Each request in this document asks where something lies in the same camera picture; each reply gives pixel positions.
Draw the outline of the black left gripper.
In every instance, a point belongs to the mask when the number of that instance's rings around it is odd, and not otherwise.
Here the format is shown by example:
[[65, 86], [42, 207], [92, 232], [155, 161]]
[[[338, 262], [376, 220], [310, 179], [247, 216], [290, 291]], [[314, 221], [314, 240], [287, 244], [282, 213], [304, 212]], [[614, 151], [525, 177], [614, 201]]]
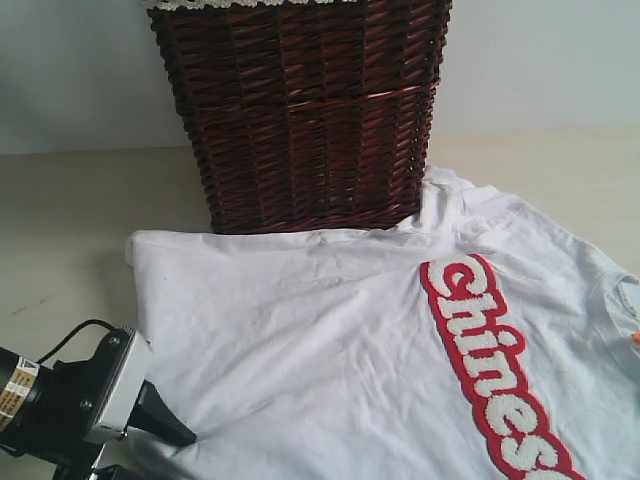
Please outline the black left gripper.
[[[1, 361], [1, 450], [53, 464], [55, 479], [128, 479], [130, 471], [121, 465], [97, 465], [105, 443], [84, 440], [86, 415], [80, 409], [80, 394], [87, 361], [58, 362], [52, 369], [28, 359]], [[197, 441], [147, 380], [127, 426], [171, 446]]]

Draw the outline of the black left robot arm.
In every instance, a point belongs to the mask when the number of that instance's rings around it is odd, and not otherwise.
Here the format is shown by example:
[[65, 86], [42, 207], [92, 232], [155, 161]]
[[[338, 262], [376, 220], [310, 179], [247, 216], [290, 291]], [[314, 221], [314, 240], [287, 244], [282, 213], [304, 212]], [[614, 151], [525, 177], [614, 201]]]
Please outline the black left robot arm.
[[49, 369], [1, 352], [1, 447], [54, 465], [56, 479], [133, 479], [118, 465], [102, 467], [107, 443], [129, 428], [186, 447], [197, 436], [146, 380], [147, 348], [104, 343], [88, 359]]

